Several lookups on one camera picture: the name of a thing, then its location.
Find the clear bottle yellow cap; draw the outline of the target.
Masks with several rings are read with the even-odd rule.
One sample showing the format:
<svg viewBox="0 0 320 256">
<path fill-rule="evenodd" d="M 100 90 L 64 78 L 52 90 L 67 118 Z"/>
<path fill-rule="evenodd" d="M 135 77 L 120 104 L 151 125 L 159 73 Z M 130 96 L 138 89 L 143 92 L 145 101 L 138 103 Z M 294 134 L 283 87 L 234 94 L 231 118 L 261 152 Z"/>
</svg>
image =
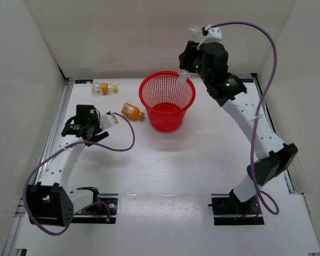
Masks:
<svg viewBox="0 0 320 256">
<path fill-rule="evenodd" d="M 91 84 L 91 92 L 93 95 L 109 95 L 118 92 L 118 86 L 111 83 L 93 82 Z"/>
</svg>

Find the orange juice bottle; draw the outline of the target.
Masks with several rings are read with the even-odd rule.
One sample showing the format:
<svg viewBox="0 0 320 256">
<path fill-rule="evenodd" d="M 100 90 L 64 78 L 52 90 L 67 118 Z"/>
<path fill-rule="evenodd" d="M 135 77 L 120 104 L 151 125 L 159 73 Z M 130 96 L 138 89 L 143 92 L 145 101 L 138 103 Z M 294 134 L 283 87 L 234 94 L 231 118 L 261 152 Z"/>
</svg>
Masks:
<svg viewBox="0 0 320 256">
<path fill-rule="evenodd" d="M 144 112 L 142 112 L 138 107 L 127 102 L 123 104 L 121 113 L 130 119 L 137 119 L 140 121 L 145 117 Z"/>
</svg>

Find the red mesh plastic bin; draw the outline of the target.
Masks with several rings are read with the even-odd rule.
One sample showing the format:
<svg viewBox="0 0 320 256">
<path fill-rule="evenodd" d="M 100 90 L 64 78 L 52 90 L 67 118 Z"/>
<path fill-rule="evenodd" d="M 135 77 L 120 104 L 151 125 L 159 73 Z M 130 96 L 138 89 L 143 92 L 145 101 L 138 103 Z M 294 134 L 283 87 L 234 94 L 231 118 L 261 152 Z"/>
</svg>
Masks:
<svg viewBox="0 0 320 256">
<path fill-rule="evenodd" d="M 146 108 L 149 121 L 153 128 L 161 132 L 179 128 L 195 96 L 193 82 L 186 79 L 184 84 L 180 84 L 176 71 L 153 73 L 139 87 L 139 98 Z"/>
</svg>

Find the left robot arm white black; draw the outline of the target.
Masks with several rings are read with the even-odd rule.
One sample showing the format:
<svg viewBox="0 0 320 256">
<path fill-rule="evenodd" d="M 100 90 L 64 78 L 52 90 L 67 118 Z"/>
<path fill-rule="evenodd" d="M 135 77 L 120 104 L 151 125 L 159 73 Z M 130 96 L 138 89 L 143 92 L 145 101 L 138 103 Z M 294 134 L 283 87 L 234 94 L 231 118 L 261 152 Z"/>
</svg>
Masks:
<svg viewBox="0 0 320 256">
<path fill-rule="evenodd" d="M 76 212 L 96 213 L 101 208 L 98 189 L 82 185 L 68 188 L 74 166 L 86 148 L 106 138 L 106 131 L 118 123 L 112 113 L 101 115 L 93 105 L 77 105 L 75 116 L 65 122 L 59 141 L 60 153 L 52 158 L 34 185 L 26 189 L 31 223 L 69 227 Z"/>
</svg>

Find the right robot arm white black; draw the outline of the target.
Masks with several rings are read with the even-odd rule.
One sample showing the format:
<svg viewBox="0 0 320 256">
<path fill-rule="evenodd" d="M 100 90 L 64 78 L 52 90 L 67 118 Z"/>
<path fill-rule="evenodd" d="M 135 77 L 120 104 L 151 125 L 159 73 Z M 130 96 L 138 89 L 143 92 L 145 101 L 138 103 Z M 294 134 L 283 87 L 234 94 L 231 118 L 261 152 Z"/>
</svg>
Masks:
<svg viewBox="0 0 320 256">
<path fill-rule="evenodd" d="M 199 75 L 208 94 L 234 119 L 249 142 L 254 143 L 257 158 L 254 169 L 248 166 L 245 178 L 229 193 L 229 208 L 241 213 L 256 195 L 255 187 L 262 188 L 285 171 L 298 149 L 293 143 L 286 144 L 265 117 L 256 113 L 246 86 L 238 76 L 228 72 L 228 52 L 222 44 L 199 45 L 189 41 L 179 61 L 180 69 Z"/>
</svg>

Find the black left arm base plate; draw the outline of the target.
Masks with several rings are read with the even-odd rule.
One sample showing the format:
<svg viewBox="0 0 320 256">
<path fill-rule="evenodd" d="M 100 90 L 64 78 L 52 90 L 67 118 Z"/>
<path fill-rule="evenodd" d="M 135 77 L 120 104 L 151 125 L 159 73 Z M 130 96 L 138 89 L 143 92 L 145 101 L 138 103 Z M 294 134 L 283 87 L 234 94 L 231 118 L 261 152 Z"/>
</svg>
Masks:
<svg viewBox="0 0 320 256">
<path fill-rule="evenodd" d="M 78 224 L 115 224 L 118 194 L 100 194 L 99 198 L 102 201 L 100 205 L 77 212 L 71 222 Z"/>
</svg>

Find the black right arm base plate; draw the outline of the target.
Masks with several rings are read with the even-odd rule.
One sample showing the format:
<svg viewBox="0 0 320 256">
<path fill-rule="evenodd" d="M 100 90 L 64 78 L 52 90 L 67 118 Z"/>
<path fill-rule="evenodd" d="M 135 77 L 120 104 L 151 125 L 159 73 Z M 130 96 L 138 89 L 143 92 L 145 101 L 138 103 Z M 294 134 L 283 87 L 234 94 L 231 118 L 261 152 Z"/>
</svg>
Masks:
<svg viewBox="0 0 320 256">
<path fill-rule="evenodd" d="M 255 198 L 237 205 L 228 195 L 212 194 L 211 203 L 215 226 L 260 226 L 264 225 L 259 204 Z"/>
</svg>

